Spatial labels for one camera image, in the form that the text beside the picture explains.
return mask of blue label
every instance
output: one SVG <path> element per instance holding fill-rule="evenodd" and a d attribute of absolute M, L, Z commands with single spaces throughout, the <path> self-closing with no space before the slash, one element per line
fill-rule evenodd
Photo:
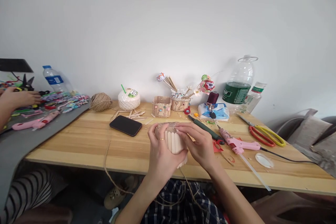
<path fill-rule="evenodd" d="M 59 75 L 54 75 L 54 76 L 48 76 L 45 78 L 50 85 L 55 85 L 55 84 L 61 84 L 64 83 L 62 80 L 61 76 Z"/>

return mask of smartphone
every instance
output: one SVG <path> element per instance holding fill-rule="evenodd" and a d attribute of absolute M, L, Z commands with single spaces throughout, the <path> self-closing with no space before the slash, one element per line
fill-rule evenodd
<path fill-rule="evenodd" d="M 110 123 L 110 127 L 134 137 L 141 129 L 142 123 L 119 115 Z"/>

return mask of hand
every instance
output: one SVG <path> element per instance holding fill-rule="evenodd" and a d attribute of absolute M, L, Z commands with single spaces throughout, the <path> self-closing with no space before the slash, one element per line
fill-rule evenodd
<path fill-rule="evenodd" d="M 26 107 L 33 104 L 40 104 L 41 96 L 38 91 L 14 92 L 16 87 L 9 87 L 0 96 L 0 102 L 15 110 L 19 107 Z"/>
<path fill-rule="evenodd" d="M 160 140 L 165 138 L 165 131 L 168 123 L 164 124 L 159 130 L 159 139 L 155 137 L 154 130 L 158 124 L 153 124 L 148 130 L 150 139 L 149 168 L 147 177 L 161 190 L 167 181 L 172 177 L 178 165 L 186 158 L 188 150 L 183 150 L 179 154 L 173 154 L 168 149 L 167 141 Z"/>
<path fill-rule="evenodd" d="M 207 171 L 217 165 L 215 158 L 212 137 L 209 132 L 198 127 L 196 124 L 176 123 L 177 132 L 186 143 L 192 157 Z"/>

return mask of straw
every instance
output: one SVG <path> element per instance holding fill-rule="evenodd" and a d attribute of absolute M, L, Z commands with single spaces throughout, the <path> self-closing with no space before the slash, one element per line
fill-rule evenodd
<path fill-rule="evenodd" d="M 125 89 L 124 89 L 124 86 L 121 84 L 121 87 L 122 87 L 122 89 L 123 89 L 123 91 L 126 93 L 126 91 L 125 91 Z"/>

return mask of green label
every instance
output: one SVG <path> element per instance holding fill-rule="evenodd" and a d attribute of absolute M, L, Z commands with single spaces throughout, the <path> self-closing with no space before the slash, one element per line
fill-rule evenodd
<path fill-rule="evenodd" d="M 128 94 L 128 97 L 130 98 L 134 98 L 135 96 L 138 95 L 138 92 L 135 91 L 134 89 L 131 90 L 131 92 Z"/>
<path fill-rule="evenodd" d="M 251 86 L 233 87 L 226 84 L 223 92 L 223 100 L 231 104 L 242 104 Z"/>
<path fill-rule="evenodd" d="M 261 89 L 259 87 L 255 87 L 255 86 L 252 88 L 252 91 L 255 92 L 255 93 L 261 93 L 263 90 L 264 89 Z"/>

